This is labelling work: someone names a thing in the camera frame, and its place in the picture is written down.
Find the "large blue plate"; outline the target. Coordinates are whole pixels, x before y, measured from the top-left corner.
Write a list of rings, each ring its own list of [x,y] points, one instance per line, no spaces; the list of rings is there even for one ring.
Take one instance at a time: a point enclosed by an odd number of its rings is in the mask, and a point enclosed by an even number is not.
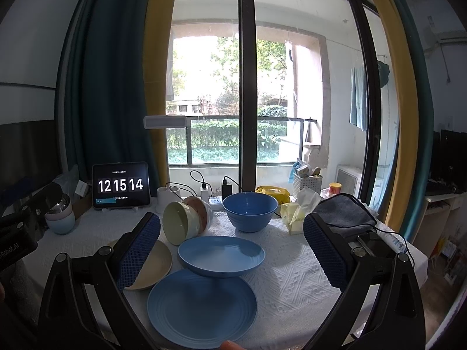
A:
[[[211,278],[183,269],[152,288],[147,314],[168,341],[188,349],[216,349],[250,330],[257,298],[239,277]]]

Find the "small blue plate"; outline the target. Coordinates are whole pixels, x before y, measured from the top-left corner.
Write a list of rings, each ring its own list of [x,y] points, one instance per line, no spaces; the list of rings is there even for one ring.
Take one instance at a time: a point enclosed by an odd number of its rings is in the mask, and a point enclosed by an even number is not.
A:
[[[183,242],[177,251],[183,267],[205,277],[239,277],[258,268],[264,249],[247,239],[203,236]]]

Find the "pink strawberry bowl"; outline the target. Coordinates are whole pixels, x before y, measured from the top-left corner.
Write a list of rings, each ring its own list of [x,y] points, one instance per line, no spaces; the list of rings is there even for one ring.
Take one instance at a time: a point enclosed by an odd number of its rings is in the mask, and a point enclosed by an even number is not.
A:
[[[199,197],[186,197],[182,203],[193,208],[199,217],[199,235],[202,235],[210,227],[214,213],[208,203]]]

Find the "beige plate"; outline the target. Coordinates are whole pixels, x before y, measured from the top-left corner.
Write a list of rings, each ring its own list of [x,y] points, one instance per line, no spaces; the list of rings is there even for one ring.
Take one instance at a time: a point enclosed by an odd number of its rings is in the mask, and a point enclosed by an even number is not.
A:
[[[127,291],[139,291],[147,289],[158,283],[172,268],[172,254],[162,241],[157,240],[150,251],[139,275]]]

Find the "black power adapter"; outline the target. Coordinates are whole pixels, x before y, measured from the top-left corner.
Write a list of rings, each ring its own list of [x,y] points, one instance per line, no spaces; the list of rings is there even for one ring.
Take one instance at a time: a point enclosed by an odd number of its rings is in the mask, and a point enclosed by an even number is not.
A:
[[[232,185],[227,183],[226,178],[222,180],[221,189],[222,189],[222,199],[226,199],[233,193]]]

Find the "white woven basket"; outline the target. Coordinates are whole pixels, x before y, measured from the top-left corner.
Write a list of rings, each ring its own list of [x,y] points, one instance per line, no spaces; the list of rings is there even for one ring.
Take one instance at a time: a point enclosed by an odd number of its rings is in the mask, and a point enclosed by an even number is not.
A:
[[[321,175],[315,175],[315,176],[309,176],[306,178],[301,178],[300,176],[294,174],[294,180],[293,180],[293,196],[298,197],[298,194],[301,190],[303,190],[305,187],[309,188],[318,194],[320,194],[321,186],[322,186],[322,176]]]

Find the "white phone charger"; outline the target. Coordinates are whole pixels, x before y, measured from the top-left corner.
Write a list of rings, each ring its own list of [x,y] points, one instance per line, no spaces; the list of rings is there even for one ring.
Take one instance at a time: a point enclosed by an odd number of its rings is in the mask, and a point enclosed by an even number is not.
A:
[[[210,196],[211,196],[210,187],[208,186],[207,183],[202,183],[201,187],[200,187],[200,197],[201,197],[201,199],[204,202],[208,203]]]

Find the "white desk lamp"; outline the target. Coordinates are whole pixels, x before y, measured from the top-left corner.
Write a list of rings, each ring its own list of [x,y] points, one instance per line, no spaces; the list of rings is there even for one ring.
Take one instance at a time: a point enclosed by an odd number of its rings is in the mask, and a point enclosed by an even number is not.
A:
[[[157,188],[156,211],[162,214],[169,203],[180,200],[177,186],[170,186],[169,158],[167,147],[167,129],[184,129],[187,124],[185,115],[147,115],[143,119],[143,126],[150,132],[154,159],[158,170],[160,186]]]

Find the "stacked steel pastel bowls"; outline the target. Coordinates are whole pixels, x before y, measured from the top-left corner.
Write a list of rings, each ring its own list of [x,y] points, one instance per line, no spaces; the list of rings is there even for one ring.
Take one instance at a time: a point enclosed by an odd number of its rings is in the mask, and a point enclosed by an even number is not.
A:
[[[45,220],[48,227],[58,235],[66,235],[75,225],[75,215],[70,197],[63,194],[59,203],[55,204],[46,214]]]

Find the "large blue bowl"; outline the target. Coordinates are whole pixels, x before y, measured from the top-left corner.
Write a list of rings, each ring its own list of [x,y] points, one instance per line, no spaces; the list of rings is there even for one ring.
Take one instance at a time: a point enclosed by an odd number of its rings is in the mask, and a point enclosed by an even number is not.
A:
[[[222,205],[230,223],[245,233],[263,230],[279,207],[274,197],[256,192],[231,194]]]

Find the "grey folded cloth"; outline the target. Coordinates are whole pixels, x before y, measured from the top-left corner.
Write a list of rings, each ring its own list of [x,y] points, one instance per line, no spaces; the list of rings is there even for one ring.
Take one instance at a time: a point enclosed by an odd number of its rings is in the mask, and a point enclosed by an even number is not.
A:
[[[345,238],[371,231],[377,221],[363,203],[351,194],[337,194],[321,201],[313,211],[330,230]]]

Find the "yellow tissue pack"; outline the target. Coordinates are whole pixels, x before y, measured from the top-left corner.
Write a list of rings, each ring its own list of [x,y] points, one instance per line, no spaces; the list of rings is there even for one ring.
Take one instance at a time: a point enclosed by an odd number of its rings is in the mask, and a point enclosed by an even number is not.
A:
[[[298,235],[303,232],[304,219],[315,210],[320,201],[320,194],[304,187],[294,202],[281,205],[280,216],[290,235]]]

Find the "hanging light blue towel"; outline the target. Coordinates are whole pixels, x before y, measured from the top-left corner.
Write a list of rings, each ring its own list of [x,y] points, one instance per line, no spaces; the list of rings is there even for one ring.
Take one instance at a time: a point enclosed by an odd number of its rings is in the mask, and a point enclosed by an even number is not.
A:
[[[365,67],[351,69],[351,110],[350,124],[361,131],[367,131],[367,78]]]

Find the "cream green bowl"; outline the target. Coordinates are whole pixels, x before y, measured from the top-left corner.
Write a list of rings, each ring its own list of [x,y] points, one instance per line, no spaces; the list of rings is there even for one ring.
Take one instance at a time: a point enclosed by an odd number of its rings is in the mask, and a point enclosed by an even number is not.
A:
[[[167,240],[175,246],[199,235],[201,228],[198,213],[182,202],[171,202],[166,206],[162,227]]]

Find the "orange lidded jar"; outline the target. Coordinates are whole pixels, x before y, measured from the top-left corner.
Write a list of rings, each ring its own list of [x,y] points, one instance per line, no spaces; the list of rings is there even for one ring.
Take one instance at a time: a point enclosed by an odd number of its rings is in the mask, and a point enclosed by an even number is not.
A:
[[[342,189],[342,184],[341,183],[337,183],[337,182],[330,183],[328,185],[328,195],[329,196],[335,196],[337,194],[340,194],[341,189]]]

